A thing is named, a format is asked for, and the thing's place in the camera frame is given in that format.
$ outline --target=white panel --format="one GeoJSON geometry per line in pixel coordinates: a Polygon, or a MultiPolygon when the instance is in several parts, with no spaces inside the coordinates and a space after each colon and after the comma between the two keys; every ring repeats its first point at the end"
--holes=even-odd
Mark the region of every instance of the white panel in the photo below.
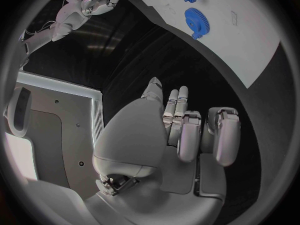
{"type": "Polygon", "coordinates": [[[252,0],[166,0],[152,4],[164,21],[191,35],[185,11],[200,10],[210,32],[198,39],[217,54],[239,77],[246,88],[259,77],[273,57],[280,38],[265,14],[252,0]]]}
{"type": "Polygon", "coordinates": [[[5,134],[12,156],[21,174],[28,179],[37,180],[32,143],[24,138],[5,134]]]}

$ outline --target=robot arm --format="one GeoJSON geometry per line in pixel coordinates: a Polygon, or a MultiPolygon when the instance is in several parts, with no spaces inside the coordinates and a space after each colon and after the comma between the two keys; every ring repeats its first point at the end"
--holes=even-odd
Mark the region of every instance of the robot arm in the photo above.
{"type": "Polygon", "coordinates": [[[66,0],[56,16],[56,22],[49,29],[37,32],[27,40],[21,41],[20,66],[27,64],[31,53],[49,43],[68,35],[72,30],[79,29],[91,15],[100,15],[114,9],[119,0],[66,0]]]}

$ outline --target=white robot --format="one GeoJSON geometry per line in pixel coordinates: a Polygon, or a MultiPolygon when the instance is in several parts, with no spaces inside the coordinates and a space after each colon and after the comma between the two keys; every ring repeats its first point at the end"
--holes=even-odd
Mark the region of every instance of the white robot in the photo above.
{"type": "MultiPolygon", "coordinates": [[[[119,0],[66,1],[49,29],[21,41],[21,67],[31,53],[79,29],[92,15],[112,10],[119,0]]],[[[15,89],[5,117],[17,137],[27,131],[31,102],[30,91],[15,89]]],[[[193,213],[187,224],[210,224],[225,201],[224,167],[237,157],[240,127],[236,109],[213,107],[202,128],[200,113],[188,110],[186,86],[172,90],[164,108],[162,83],[154,77],[140,98],[109,121],[95,145],[98,195],[132,219],[135,207],[155,205],[157,224],[169,224],[165,219],[177,219],[183,209],[205,207],[205,215],[193,213]]],[[[147,220],[147,213],[141,216],[147,220]]]]}

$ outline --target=humanoid robot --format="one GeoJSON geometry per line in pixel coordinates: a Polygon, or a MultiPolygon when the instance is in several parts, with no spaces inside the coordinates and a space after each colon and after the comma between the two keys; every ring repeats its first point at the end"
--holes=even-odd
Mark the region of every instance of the humanoid robot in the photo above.
{"type": "MultiPolygon", "coordinates": [[[[119,0],[66,1],[49,29],[20,41],[21,67],[31,53],[79,29],[92,15],[111,11],[119,0]]],[[[104,128],[92,158],[97,194],[134,224],[183,224],[180,213],[186,209],[184,224],[212,224],[226,197],[224,167],[235,161],[240,145],[238,111],[212,107],[202,126],[200,113],[188,110],[186,86],[171,91],[165,108],[162,89],[152,78],[141,97],[104,128]]],[[[29,90],[15,89],[5,117],[17,137],[26,134],[31,102],[29,90]]]]}

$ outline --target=black floor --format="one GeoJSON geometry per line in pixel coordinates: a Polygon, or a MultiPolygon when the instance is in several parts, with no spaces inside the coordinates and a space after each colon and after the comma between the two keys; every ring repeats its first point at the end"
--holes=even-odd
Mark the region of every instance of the black floor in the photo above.
{"type": "MultiPolygon", "coordinates": [[[[63,0],[52,0],[28,28],[55,20],[63,0]]],[[[227,196],[216,225],[227,224],[258,198],[261,161],[251,121],[222,75],[200,53],[171,32],[154,25],[127,0],[111,12],[92,17],[63,39],[30,56],[25,71],[101,90],[104,123],[139,98],[152,77],[163,86],[164,104],[171,90],[189,88],[188,109],[203,118],[211,107],[234,107],[241,120],[236,162],[225,169],[227,196]]]]}

